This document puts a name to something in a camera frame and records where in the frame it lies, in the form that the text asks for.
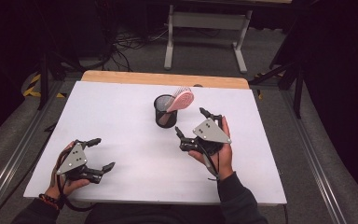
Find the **pink object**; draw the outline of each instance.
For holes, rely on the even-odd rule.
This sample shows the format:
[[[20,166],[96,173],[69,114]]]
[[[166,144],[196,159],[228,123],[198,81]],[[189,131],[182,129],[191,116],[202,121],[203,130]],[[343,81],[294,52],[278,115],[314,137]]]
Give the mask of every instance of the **pink object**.
[[[186,109],[194,101],[193,92],[188,89],[188,91],[182,91],[173,99],[171,105],[167,109],[167,113],[173,112],[175,110]],[[159,120],[159,124],[165,125],[168,122],[171,114],[164,114]]]
[[[182,91],[173,100],[167,112],[173,112],[174,110],[186,109],[194,100],[194,94],[191,91]]]

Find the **pink brush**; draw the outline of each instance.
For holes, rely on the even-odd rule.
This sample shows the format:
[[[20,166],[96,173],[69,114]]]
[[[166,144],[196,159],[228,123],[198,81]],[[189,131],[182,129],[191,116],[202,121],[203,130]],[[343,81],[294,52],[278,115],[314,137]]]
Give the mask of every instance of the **pink brush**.
[[[194,94],[190,89],[188,91],[180,92],[172,101],[170,107],[167,109],[167,113],[175,110],[186,109],[194,100]],[[159,124],[165,125],[168,122],[171,114],[164,114],[159,120]]]
[[[179,87],[176,92],[173,94],[173,96],[170,98],[169,101],[167,101],[167,103],[165,104],[165,111],[168,110],[168,108],[170,108],[170,106],[172,105],[173,103],[173,100],[183,91],[191,91],[191,89],[189,87],[185,87],[185,86],[182,86],[182,87]]]

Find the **finger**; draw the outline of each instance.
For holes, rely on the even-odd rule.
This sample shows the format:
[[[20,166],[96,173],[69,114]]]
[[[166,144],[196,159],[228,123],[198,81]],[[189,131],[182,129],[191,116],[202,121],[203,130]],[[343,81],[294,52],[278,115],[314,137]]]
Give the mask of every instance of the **finger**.
[[[72,141],[64,150],[71,148],[74,145],[74,142]]]
[[[228,128],[228,124],[227,124],[226,117],[223,117],[223,118],[222,118],[222,129],[223,129],[223,132],[225,132],[225,134],[226,134],[228,137],[230,137],[229,128]]]
[[[56,174],[55,174],[55,167],[53,168],[53,171],[51,171],[51,179],[50,179],[50,187],[54,187],[55,185],[55,178],[56,178]]]
[[[201,162],[202,164],[205,163],[202,154],[200,154],[198,151],[190,150],[188,151],[188,155],[196,159],[197,161]]]
[[[79,179],[76,181],[71,181],[64,188],[65,194],[70,194],[75,189],[83,188],[87,186],[89,183],[90,181],[88,179]]]

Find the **white board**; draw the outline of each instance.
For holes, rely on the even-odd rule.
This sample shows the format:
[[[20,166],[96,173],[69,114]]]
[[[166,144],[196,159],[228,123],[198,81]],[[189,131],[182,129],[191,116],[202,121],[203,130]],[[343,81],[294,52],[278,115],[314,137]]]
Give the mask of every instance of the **white board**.
[[[36,165],[24,197],[37,197],[48,187],[54,164],[64,147],[76,139],[102,138],[87,147],[87,166],[101,170],[114,161],[100,184],[71,195],[85,202],[219,203],[216,182],[201,163],[179,148],[174,128],[155,122],[154,100],[178,87],[79,81]],[[200,107],[227,118],[233,168],[260,204],[286,203],[269,142],[250,90],[192,88],[194,102],[178,111],[176,126],[186,137],[205,117]]]

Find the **wrist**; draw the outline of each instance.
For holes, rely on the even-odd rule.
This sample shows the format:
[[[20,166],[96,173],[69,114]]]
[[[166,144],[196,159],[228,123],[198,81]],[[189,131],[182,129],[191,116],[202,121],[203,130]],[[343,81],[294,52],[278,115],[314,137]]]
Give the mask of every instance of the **wrist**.
[[[56,210],[61,210],[64,205],[63,198],[60,198],[59,200],[51,198],[47,194],[39,194],[39,199],[43,201],[45,204],[48,204],[52,207],[54,207]]]
[[[228,167],[227,169],[222,169],[219,171],[219,178],[220,180],[224,180],[227,177],[231,176],[232,174],[234,174],[234,171],[232,170],[231,167]]]
[[[50,198],[53,198],[55,200],[60,199],[60,192],[57,189],[54,188],[48,188],[45,192],[46,195],[48,195]]]

